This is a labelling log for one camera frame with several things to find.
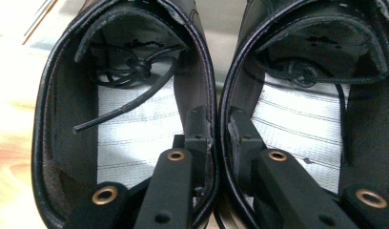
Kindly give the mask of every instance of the black plastic bar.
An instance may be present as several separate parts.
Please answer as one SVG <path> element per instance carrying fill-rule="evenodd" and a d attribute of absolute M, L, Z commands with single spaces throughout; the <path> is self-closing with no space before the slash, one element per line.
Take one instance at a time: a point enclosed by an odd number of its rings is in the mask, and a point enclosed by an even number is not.
<path fill-rule="evenodd" d="M 128 198 L 129 192 L 122 184 L 98 184 L 79 200 L 63 228 L 115 228 L 128 204 Z"/>
<path fill-rule="evenodd" d="M 253 181 L 260 200 L 279 211 L 282 228 L 357 228 L 287 152 L 262 151 Z"/>
<path fill-rule="evenodd" d="M 179 148 L 165 151 L 156 163 L 134 228 L 189 228 L 192 208 L 192 155 Z"/>
<path fill-rule="evenodd" d="M 186 115 L 185 149 L 192 153 L 195 161 L 194 187 L 197 190 L 205 187 L 208 183 L 211 155 L 208 154 L 208 127 L 206 110 L 197 107 Z"/>
<path fill-rule="evenodd" d="M 231 108 L 229 124 L 233 149 L 234 176 L 242 192 L 252 195 L 254 186 L 251 182 L 251 165 L 258 160 L 260 151 L 266 149 L 259 132 L 247 114 Z"/>
<path fill-rule="evenodd" d="M 389 196 L 372 186 L 346 187 L 340 205 L 360 228 L 389 228 Z"/>

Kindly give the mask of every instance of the insole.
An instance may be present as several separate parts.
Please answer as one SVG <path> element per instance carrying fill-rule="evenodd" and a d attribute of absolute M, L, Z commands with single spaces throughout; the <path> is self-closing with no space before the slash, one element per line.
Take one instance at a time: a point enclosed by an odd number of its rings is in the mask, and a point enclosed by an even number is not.
<path fill-rule="evenodd" d="M 342 88 L 347 101 L 349 86 Z M 291 153 L 321 187 L 337 193 L 339 106 L 334 84 L 303 89 L 266 74 L 252 120 L 268 148 Z"/>
<path fill-rule="evenodd" d="M 168 63 L 153 64 L 152 74 L 162 75 Z M 150 89 L 98 87 L 99 115 L 113 111 Z M 174 135 L 183 134 L 174 97 L 174 78 L 138 108 L 99 125 L 97 182 L 114 181 L 133 187 L 150 177 L 159 155 L 171 149 Z"/>

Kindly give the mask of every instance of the shoelace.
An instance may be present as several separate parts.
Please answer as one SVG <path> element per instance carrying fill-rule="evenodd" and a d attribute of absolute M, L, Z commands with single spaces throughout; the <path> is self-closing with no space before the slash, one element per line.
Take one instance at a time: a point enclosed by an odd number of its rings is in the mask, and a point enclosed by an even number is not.
<path fill-rule="evenodd" d="M 122 114 L 128 113 L 133 109 L 137 108 L 138 106 L 140 106 L 141 104 L 143 104 L 148 99 L 150 99 L 174 75 L 177 59 L 173 56 L 165 56 L 165 54 L 183 50 L 182 46 L 173 45 L 161 49 L 160 51 L 155 52 L 153 54 L 150 54 L 145 59 L 139 59 L 133 52 L 123 47 L 118 47 L 118 46 L 113 46 L 108 44 L 98 44 L 98 43 L 91 43 L 91 47 L 94 49 L 106 51 L 106 63 L 105 63 L 106 66 L 96 66 L 96 73 L 91 73 L 90 75 L 91 80 L 100 86 L 114 88 L 114 89 L 128 89 L 130 87 L 133 87 L 134 83 L 144 82 L 152 77 L 151 76 L 152 64 L 158 62 L 171 62 L 171 67 L 168 69 L 168 71 L 165 74 L 160 76 L 153 83 L 153 85 L 148 91 L 146 91 L 145 93 L 143 93 L 142 95 L 134 99 L 133 101 L 127 103 L 126 105 L 112 112 L 103 114 L 96 119 L 74 126 L 73 132 L 75 134 L 83 130 L 86 130 L 90 127 L 109 121 Z M 129 68 L 126 70 L 111 69 L 108 51 L 115 51 L 115 52 L 121 52 L 126 54 L 128 56 L 126 65 Z M 106 75 L 108 79 L 107 81 L 102 80 L 101 78 L 101 75 L 103 75 L 102 73 Z"/>
<path fill-rule="evenodd" d="M 271 65 L 281 65 L 283 72 L 286 73 L 283 73 L 282 71 L 272 71 L 270 68 L 265 68 L 265 66 L 258 63 L 256 58 L 253 58 L 253 61 L 261 67 L 264 72 L 269 73 L 271 77 L 289 80 L 301 88 L 311 88 L 315 86 L 317 82 L 333 83 L 335 85 L 339 98 L 340 137 L 342 139 L 341 160 L 342 163 L 347 163 L 348 146 L 345 130 L 346 101 L 344 91 L 339 83 L 339 80 L 337 80 L 329 71 L 326 71 L 323 67 L 319 66 L 319 64 L 302 58 L 282 58 L 275 62 L 269 59 Z M 322 80 L 323 77 L 319 77 L 320 74 L 325 74 L 327 77 Z"/>

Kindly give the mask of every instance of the black leather shoe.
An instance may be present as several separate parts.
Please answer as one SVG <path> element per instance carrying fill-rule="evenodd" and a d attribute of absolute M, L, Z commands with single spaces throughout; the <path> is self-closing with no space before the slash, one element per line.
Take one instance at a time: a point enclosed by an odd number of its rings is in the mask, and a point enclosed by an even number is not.
<path fill-rule="evenodd" d="M 371 187 L 356 197 L 379 206 L 389 199 L 389 0 L 248 1 L 219 117 L 224 190 L 247 226 L 305 227 L 300 209 L 325 206 L 308 201 L 309 185 L 333 199 Z M 303 216 L 340 226 L 320 210 Z"/>
<path fill-rule="evenodd" d="M 201 225 L 219 182 L 215 118 L 213 66 L 193 1 L 87 1 L 53 48 L 37 98 L 32 183 L 42 219 L 50 228 L 72 227 L 73 210 L 83 209 L 80 201 L 98 183 L 144 185 L 145 192 L 159 155 L 174 147 L 194 161 L 193 208 L 179 211 Z M 95 197 L 96 205 L 106 198 Z M 129 201 L 136 212 L 143 197 Z M 120 220 L 135 221 L 127 218 Z M 166 213 L 155 221 L 173 219 Z"/>

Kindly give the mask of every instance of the metal grommet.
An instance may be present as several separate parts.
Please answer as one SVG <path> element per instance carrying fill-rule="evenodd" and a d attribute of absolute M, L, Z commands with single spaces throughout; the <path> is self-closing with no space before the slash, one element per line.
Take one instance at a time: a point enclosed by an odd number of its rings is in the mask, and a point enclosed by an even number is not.
<path fill-rule="evenodd" d="M 112 202 L 117 197 L 118 190 L 114 186 L 106 186 L 97 190 L 92 196 L 92 202 L 103 205 Z"/>
<path fill-rule="evenodd" d="M 181 160 L 183 158 L 185 158 L 185 154 L 183 154 L 180 151 L 173 151 L 173 152 L 168 153 L 169 160 Z"/>
<path fill-rule="evenodd" d="M 386 208 L 388 205 L 387 201 L 382 196 L 366 189 L 358 190 L 356 192 L 356 197 L 363 203 L 375 208 Z"/>
<path fill-rule="evenodd" d="M 285 154 L 277 151 L 270 152 L 269 157 L 276 161 L 285 161 L 287 159 L 287 156 Z"/>

